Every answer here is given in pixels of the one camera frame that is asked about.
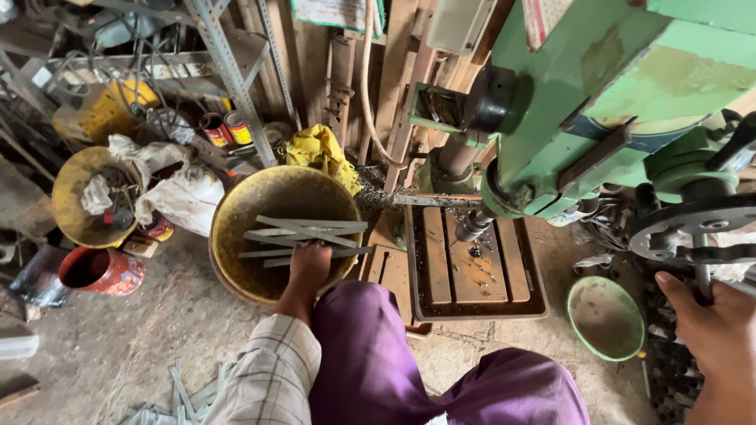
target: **person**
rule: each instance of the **person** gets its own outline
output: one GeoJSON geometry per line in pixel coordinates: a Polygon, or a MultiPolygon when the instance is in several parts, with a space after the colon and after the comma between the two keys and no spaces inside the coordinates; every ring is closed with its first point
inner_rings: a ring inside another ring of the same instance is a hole
{"type": "MultiPolygon", "coordinates": [[[[589,424],[571,374],[517,348],[484,355],[432,401],[393,294],[343,281],[315,305],[330,257],[322,243],[294,248],[274,314],[252,332],[204,425],[589,424]]],[[[686,425],[754,423],[754,301],[717,283],[714,305],[702,307],[670,274],[656,279],[677,311],[677,335],[705,375],[686,425]]]]}

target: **red bucket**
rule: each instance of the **red bucket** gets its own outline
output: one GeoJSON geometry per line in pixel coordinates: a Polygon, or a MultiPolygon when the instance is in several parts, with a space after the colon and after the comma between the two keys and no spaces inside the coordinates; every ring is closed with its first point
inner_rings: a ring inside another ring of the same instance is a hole
{"type": "Polygon", "coordinates": [[[69,288],[125,296],[144,280],[144,264],[113,248],[79,247],[60,264],[60,281],[69,288]]]}

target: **purple pants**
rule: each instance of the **purple pants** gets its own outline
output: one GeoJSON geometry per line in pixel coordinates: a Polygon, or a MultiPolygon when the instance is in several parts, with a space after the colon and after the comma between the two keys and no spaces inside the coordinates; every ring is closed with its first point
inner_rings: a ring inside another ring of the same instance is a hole
{"type": "Polygon", "coordinates": [[[534,352],[508,348],[480,363],[432,402],[423,387],[394,294],[345,281],[321,297],[312,331],[323,348],[310,392],[314,425],[589,424],[570,373],[534,352]]]}

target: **hose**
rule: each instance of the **hose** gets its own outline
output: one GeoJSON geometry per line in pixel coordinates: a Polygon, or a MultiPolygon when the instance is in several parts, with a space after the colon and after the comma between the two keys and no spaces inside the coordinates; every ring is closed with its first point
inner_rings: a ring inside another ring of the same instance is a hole
{"type": "Polygon", "coordinates": [[[373,145],[378,149],[381,156],[389,163],[390,166],[396,169],[405,169],[410,164],[410,158],[404,159],[404,162],[397,162],[391,158],[386,149],[378,139],[376,133],[376,127],[373,124],[373,113],[370,111],[370,97],[367,90],[367,66],[370,64],[370,47],[373,45],[373,9],[375,7],[376,0],[365,1],[365,38],[362,48],[362,69],[360,70],[360,93],[362,93],[362,112],[365,115],[365,125],[370,131],[370,138],[373,140],[373,145]]]}

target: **concrete floor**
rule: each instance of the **concrete floor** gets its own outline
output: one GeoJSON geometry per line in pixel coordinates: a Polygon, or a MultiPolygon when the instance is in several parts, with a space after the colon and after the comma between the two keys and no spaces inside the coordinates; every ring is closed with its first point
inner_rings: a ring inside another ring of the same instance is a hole
{"type": "MultiPolygon", "coordinates": [[[[528,222],[541,259],[551,314],[539,321],[461,321],[436,326],[426,340],[409,339],[429,392],[444,392],[480,356],[508,346],[554,358],[572,372],[594,424],[655,423],[643,388],[640,361],[621,364],[591,354],[565,315],[572,263],[599,250],[577,246],[569,228],[528,222]]],[[[115,425],[127,407],[145,402],[168,408],[168,366],[181,359],[191,394],[233,361],[265,307],[240,301],[215,278],[207,241],[185,231],[147,263],[142,287],[126,298],[77,293],[42,320],[23,323],[18,304],[0,296],[0,330],[31,330],[41,337],[37,354],[0,361],[0,394],[29,376],[43,385],[34,398],[0,411],[7,425],[115,425]]],[[[633,289],[632,271],[620,264],[621,283],[633,289]]]]}

